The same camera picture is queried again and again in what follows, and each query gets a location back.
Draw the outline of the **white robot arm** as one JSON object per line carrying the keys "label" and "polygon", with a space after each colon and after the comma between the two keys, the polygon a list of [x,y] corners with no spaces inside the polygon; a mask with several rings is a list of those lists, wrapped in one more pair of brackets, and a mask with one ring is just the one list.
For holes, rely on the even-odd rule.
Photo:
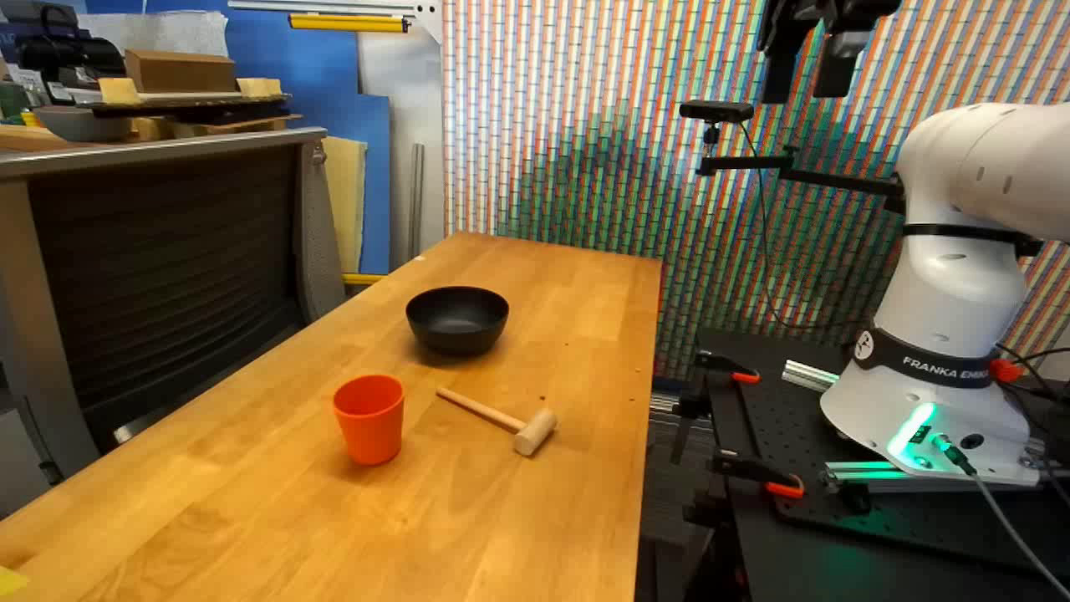
{"label": "white robot arm", "polygon": [[919,121],[897,161],[906,225],[894,281],[822,418],[908,480],[1036,484],[1029,424],[993,381],[1026,284],[1016,242],[1070,239],[1070,108],[971,105]]}

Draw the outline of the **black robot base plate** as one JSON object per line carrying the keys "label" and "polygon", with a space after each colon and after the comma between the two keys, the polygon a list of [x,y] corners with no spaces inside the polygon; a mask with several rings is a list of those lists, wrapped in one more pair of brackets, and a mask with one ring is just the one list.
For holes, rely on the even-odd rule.
{"label": "black robot base plate", "polygon": [[734,546],[719,560],[734,560],[753,602],[1064,602],[971,482],[830,474],[831,461],[870,467],[871,455],[838,439],[816,393],[788,386],[781,365],[838,372],[843,349],[719,332],[703,332],[696,349],[761,375],[747,388],[696,365],[716,446],[807,482],[807,494],[787,503],[725,474]]}

